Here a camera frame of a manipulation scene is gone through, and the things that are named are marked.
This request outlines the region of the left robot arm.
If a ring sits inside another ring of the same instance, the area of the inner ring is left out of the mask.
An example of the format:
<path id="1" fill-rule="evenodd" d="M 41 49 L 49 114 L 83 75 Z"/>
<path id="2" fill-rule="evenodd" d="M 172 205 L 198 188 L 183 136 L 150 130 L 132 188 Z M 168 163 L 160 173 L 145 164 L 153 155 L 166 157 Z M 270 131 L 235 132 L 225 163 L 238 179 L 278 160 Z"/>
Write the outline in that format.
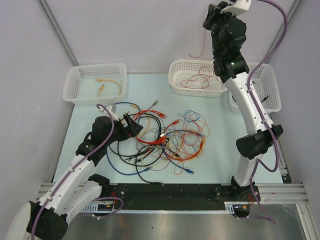
<path id="1" fill-rule="evenodd" d="M 104 157 L 106 149 L 114 142 L 136 137 L 143 126 L 124 114 L 123 125 L 113 113 L 95 119 L 92 130 L 78 146 L 67 170 L 53 187 L 37 202 L 30 203 L 30 220 L 26 231 L 32 239 L 60 240 L 71 221 L 96 199 L 110 196 L 108 178 L 89 174 Z M 88 177 L 82 189 L 77 190 L 84 177 Z"/>

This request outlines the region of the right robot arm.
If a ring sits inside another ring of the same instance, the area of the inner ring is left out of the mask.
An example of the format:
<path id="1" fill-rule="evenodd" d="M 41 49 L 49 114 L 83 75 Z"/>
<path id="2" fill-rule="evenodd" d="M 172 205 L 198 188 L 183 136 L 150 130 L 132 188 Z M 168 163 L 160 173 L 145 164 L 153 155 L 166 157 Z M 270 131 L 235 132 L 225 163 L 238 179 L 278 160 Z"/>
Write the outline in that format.
<path id="1" fill-rule="evenodd" d="M 241 53 L 247 26 L 237 16 L 247 12 L 250 5 L 249 0 L 210 4 L 202 25 L 211 32 L 214 73 L 234 97 L 247 132 L 236 140 L 240 160 L 231 178 L 230 194 L 237 201 L 255 193 L 257 166 L 283 133 L 282 126 L 275 125 L 264 111 L 251 81 L 253 72 Z"/>

